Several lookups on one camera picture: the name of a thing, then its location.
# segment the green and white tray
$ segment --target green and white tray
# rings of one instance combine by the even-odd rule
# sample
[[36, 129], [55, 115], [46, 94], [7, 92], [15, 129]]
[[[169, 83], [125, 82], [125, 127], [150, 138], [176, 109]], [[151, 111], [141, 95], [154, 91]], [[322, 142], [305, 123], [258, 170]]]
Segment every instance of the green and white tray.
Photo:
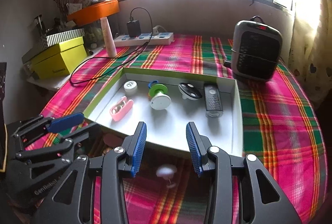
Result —
[[[134, 101], [132, 109], [118, 122], [112, 120], [110, 109], [126, 95], [124, 83], [137, 82], [138, 90], [127, 98]], [[151, 108], [148, 98], [148, 83], [157, 80], [167, 86], [172, 99], [170, 106], [161, 111]], [[220, 118], [205, 116], [205, 99], [192, 101], [182, 99], [178, 84], [187, 82], [194, 85], [204, 95], [204, 82], [218, 84], [223, 105]], [[88, 121], [97, 122], [124, 138], [133, 135], [139, 121], [147, 124], [147, 145], [160, 149], [174, 149], [189, 152], [186, 140], [186, 125], [194, 122], [200, 134], [207, 136], [212, 145], [228, 154], [242, 156], [243, 127], [240, 96], [234, 79], [217, 78], [206, 75], [181, 73], [164, 70], [123, 68], [99, 92], [84, 111]]]

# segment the plaid tablecloth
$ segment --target plaid tablecloth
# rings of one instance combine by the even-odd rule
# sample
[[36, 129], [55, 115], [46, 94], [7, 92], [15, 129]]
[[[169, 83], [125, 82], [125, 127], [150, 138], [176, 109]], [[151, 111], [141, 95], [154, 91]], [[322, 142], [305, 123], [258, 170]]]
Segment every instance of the plaid tablecloth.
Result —
[[[172, 70], [232, 78], [223, 67], [231, 59], [232, 40], [177, 35], [169, 46], [149, 46], [127, 67]], [[119, 48], [123, 55], [134, 48]], [[103, 50], [99, 56], [106, 56]], [[77, 81], [93, 78], [119, 65], [121, 60], [94, 59], [75, 75]], [[90, 81], [73, 87], [67, 82], [42, 111], [44, 116], [61, 117], [82, 112], [94, 96], [112, 78]], [[303, 223], [307, 223], [322, 205], [327, 186], [325, 146], [313, 109], [300, 85], [283, 63], [268, 83], [239, 82], [244, 129], [244, 154], [260, 158], [286, 193]], [[29, 149], [56, 143], [49, 134]], [[198, 180], [189, 161], [164, 156], [164, 163], [178, 167], [177, 187], [167, 190], [165, 182], [155, 176], [153, 152], [144, 153], [142, 168], [136, 179], [125, 182], [130, 224], [203, 223], [208, 196], [208, 182]], [[99, 195], [97, 182], [96, 195]], [[95, 203], [95, 220], [99, 221], [99, 203]], [[234, 211], [236, 215], [236, 192]]]

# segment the curtain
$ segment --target curtain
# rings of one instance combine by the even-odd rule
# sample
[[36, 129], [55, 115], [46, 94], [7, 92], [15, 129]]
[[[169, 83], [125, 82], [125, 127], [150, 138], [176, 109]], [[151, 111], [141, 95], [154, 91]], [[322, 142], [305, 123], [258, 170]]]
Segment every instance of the curtain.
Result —
[[295, 0], [288, 67], [318, 108], [332, 88], [332, 0]]

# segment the white wall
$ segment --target white wall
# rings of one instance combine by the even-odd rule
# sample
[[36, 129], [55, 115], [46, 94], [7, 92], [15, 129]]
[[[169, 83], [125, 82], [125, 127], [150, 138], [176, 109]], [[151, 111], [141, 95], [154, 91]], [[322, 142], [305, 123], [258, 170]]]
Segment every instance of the white wall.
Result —
[[[250, 4], [250, 0], [124, 0], [119, 2], [120, 31], [127, 33], [130, 11], [137, 6], [150, 12], [154, 26], [161, 25], [169, 32], [230, 38], [237, 22], [259, 15], [283, 35], [281, 57], [288, 62], [294, 17], [265, 4]], [[144, 10], [135, 10], [133, 17], [139, 19], [142, 32], [151, 30]]]
[[25, 81], [21, 57], [36, 40], [34, 17], [43, 15], [45, 26], [57, 15], [52, 0], [0, 0], [0, 61], [7, 62], [4, 99], [5, 123], [37, 115], [48, 98]]

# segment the black power adapter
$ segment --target black power adapter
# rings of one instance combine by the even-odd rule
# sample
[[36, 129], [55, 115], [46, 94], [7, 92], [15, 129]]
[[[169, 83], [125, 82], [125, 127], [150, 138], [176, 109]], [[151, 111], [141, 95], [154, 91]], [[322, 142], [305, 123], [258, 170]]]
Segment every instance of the black power adapter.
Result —
[[130, 22], [127, 22], [127, 29], [129, 37], [138, 37], [142, 33], [139, 20], [134, 20], [132, 17], [130, 17]]

